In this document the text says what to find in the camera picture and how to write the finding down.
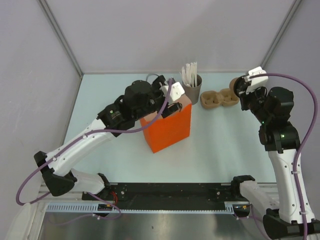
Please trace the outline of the single brown paper cup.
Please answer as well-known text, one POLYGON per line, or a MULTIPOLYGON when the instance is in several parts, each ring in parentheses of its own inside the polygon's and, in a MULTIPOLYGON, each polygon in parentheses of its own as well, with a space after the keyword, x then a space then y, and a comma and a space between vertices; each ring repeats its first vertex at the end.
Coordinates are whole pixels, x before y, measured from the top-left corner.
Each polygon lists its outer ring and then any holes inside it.
POLYGON ((236 78, 233 78, 231 80, 231 82, 229 83, 229 88, 233 91, 233 93, 239 97, 239 93, 237 91, 237 85, 238 85, 238 82, 241 80, 241 77, 236 77, 236 78))

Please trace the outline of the orange paper bag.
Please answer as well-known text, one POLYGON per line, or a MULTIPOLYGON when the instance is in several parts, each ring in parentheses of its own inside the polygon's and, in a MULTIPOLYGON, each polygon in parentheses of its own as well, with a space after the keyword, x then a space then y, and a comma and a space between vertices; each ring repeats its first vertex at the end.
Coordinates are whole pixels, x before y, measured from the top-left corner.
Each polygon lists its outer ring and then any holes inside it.
POLYGON ((163 118, 160 116, 151 126, 143 130, 146 143, 153 153, 157 153, 190 136, 192 102, 184 94, 178 102, 182 110, 163 118))

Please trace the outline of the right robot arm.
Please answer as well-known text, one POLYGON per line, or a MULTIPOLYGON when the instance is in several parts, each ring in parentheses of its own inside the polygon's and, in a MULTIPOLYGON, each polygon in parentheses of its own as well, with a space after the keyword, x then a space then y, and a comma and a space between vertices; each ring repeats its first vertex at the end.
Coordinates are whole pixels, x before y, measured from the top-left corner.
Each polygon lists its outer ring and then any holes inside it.
POLYGON ((283 87, 267 90, 263 86, 251 92, 241 87, 234 87, 233 91, 242 110, 251 111, 261 124, 259 140, 274 170, 279 202, 264 193, 249 175, 237 178, 238 183, 230 188, 231 196, 237 201, 250 201, 262 216, 264 230, 272 240, 318 234, 320 222, 308 205, 305 189, 297 189, 295 181, 303 183, 301 162, 295 160, 301 156, 300 137, 289 122, 293 92, 283 87))

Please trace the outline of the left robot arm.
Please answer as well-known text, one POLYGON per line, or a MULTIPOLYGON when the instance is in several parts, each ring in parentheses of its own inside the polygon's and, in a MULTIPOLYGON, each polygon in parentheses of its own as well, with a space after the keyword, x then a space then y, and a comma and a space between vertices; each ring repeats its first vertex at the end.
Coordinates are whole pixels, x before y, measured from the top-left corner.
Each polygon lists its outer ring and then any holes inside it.
POLYGON ((34 159, 50 194, 59 197, 76 191, 107 199, 111 193, 107 178, 102 173, 75 170, 74 166, 99 145, 121 134, 135 133, 135 123, 143 117, 156 113, 156 118, 166 118, 180 111, 178 100, 184 93, 179 82, 166 80, 163 75, 152 83, 136 80, 76 137, 51 152, 37 152, 34 159))

